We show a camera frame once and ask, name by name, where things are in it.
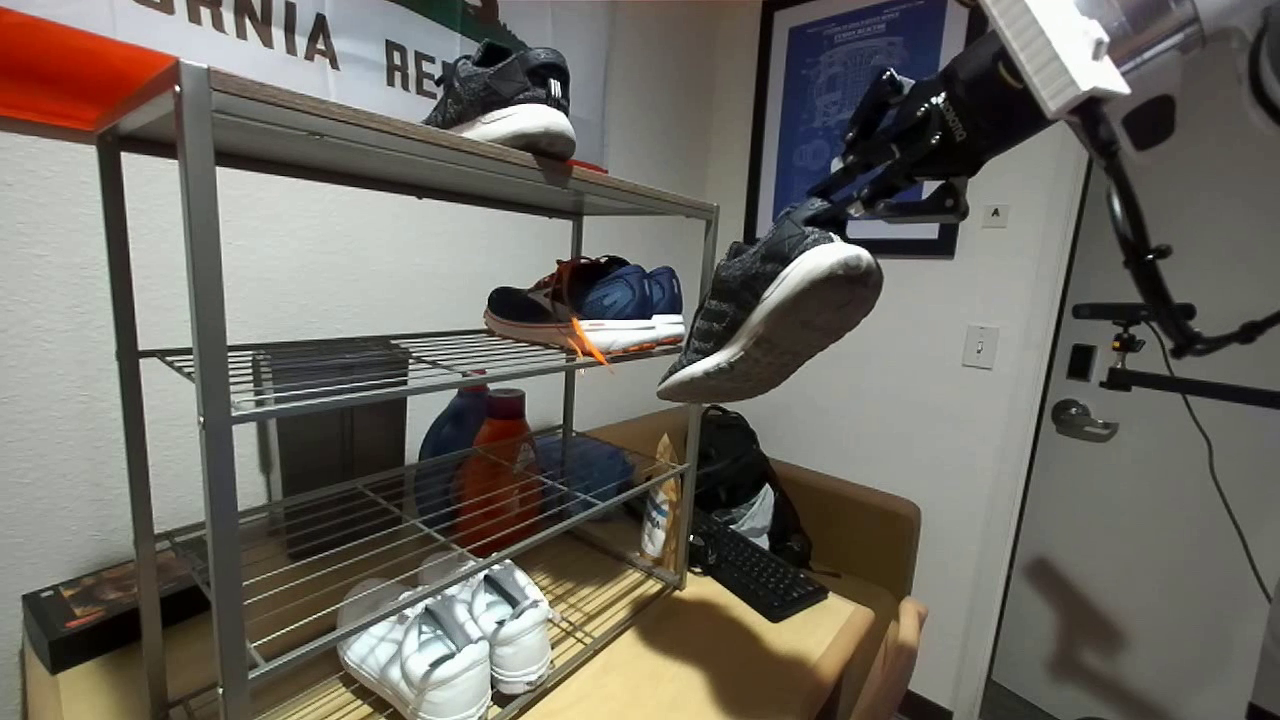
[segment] door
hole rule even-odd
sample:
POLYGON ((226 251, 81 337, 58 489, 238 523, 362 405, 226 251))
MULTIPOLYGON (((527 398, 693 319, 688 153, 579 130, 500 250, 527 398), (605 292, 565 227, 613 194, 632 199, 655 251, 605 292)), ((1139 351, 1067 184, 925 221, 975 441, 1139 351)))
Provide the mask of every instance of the door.
MULTIPOLYGON (((1200 334, 1276 311, 1280 130, 1254 107, 1239 49, 1215 46, 1144 86, 1175 97, 1175 135, 1129 153, 1152 236, 1175 251, 1173 297, 1196 304, 1200 334)), ((1280 578, 1280 413, 1099 387, 1116 325, 1071 319, 1071 309, 1116 301, 1138 292, 1109 182, 1094 173, 983 716, 1229 720, 1254 696, 1266 588, 1280 578)), ((1144 325, 1133 342, 1129 367, 1169 373, 1144 325)), ((1280 334, 1173 367, 1276 393, 1276 351, 1280 334)))

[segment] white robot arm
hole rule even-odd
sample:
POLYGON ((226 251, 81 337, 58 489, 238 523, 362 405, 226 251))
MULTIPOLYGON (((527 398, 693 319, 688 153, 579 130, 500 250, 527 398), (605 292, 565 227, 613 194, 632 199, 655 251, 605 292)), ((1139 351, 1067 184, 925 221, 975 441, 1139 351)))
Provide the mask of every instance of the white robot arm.
POLYGON ((1221 32, 1246 32, 1248 86, 1280 123, 1280 0, 969 0, 983 32, 937 76, 883 67, 846 130, 838 173, 812 184, 810 226, 966 221, 966 182, 993 155, 1065 120, 1111 182, 1111 226, 1125 270, 1144 297, 1144 319, 1173 342, 1173 355, 1254 345, 1276 316, 1200 337, 1164 289, 1164 250, 1152 243, 1121 161, 1121 133, 1105 116, 1129 97, 1129 76, 1179 60, 1221 32))

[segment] black sneaker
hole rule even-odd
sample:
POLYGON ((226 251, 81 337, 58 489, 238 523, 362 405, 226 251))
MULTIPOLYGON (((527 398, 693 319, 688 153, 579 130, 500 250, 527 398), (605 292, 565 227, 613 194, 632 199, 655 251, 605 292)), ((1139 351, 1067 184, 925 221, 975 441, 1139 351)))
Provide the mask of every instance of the black sneaker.
POLYGON ((558 161, 576 153, 567 64, 558 49, 482 46, 478 56, 444 64, 440 86, 429 123, 558 161))
POLYGON ((693 316, 662 399, 727 405, 784 383, 879 301, 876 258, 812 227, 824 199, 792 207, 764 242, 731 243, 693 316))

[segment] metal shoe rack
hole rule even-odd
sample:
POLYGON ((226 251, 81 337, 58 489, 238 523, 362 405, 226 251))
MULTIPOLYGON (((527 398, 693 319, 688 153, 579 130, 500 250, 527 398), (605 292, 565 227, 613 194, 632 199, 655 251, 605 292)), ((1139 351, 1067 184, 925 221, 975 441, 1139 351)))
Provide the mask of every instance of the metal shoe rack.
MULTIPOLYGON (((514 148, 456 141, 435 130, 340 107, 330 102, 267 87, 246 76, 178 64, 163 86, 156 86, 142 104, 121 114, 106 135, 102 153, 102 194, 110 226, 110 270, 112 270, 112 309, 115 309, 115 355, 125 393, 125 448, 130 448, 130 496, 136 523, 136 563, 142 563, 142 619, 146 619, 146 659, 154 716, 170 706, 163 691, 163 646, 159 646, 159 596, 156 596, 156 551, 190 555, 191 578, 211 602, 211 652, 217 689, 171 716, 308 716, 297 706, 316 706, 316 716, 333 716, 333 696, 362 701, 347 686, 333 680, 333 646, 347 631, 377 624, 335 628, 340 596, 365 578, 411 578, 426 559, 456 559, 450 535, 426 523, 408 500, 411 469, 386 476, 358 476, 354 485, 323 489, 316 496, 241 507, 232 430, 261 425, 291 413, 330 413, 354 405, 377 405, 418 393, 444 393, 463 383, 471 373, 489 382, 523 375, 565 375, 565 430, 571 430, 576 373, 579 361, 548 350, 504 345, 489 334, 426 334, 426 337, 380 337, 404 351, 398 373, 358 373, 344 383, 291 383, 261 393, 251 383, 251 355, 261 350, 230 345, 226 311, 226 258, 221 258, 221 190, 217 168, 273 173, 319 184, 347 184, 369 194, 429 196, 500 214, 558 215, 567 221, 571 258, 585 251, 585 215, 685 215, 702 226, 704 270, 702 289, 709 289, 717 207, 682 199, 668 194, 635 190, 585 173, 571 163, 543 163, 514 148), (179 163, 184 199, 184 261, 191 297, 191 350, 142 350, 136 342, 136 292, 132 292, 132 251, 130 251, 130 214, 125 214, 125 153, 163 155, 179 163), (149 474, 149 430, 146 430, 146 387, 142 365, 170 365, 198 383, 199 413, 199 469, 205 469, 205 523, 156 533, 154 523, 154 474, 149 474), (287 555, 276 543, 281 514, 300 533, 330 533, 344 523, 344 543, 316 555, 287 555)), ((623 485, 613 496, 579 496, 571 469, 538 476, 543 489, 548 516, 542 530, 497 551, 484 563, 522 555, 522 568, 548 579, 558 603, 558 659, 560 672, 579 670, 609 635, 629 628, 632 608, 668 594, 685 579, 685 568, 644 573, 621 568, 609 584, 560 584, 551 579, 558 555, 571 555, 560 543, 588 543, 585 523, 609 521, 613 507, 650 494, 664 476, 693 469, 655 469, 635 457, 642 485, 623 485)))

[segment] framed poster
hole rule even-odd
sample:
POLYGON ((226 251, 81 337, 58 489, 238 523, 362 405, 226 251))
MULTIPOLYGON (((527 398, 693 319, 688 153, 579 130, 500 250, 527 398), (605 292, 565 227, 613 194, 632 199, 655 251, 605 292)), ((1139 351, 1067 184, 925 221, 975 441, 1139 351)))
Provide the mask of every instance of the framed poster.
MULTIPOLYGON (((969 41, 959 0, 764 0, 748 236, 834 173, 846 123, 879 67, 929 82, 969 41)), ((955 226, 848 221, 876 258, 955 258, 955 226)))

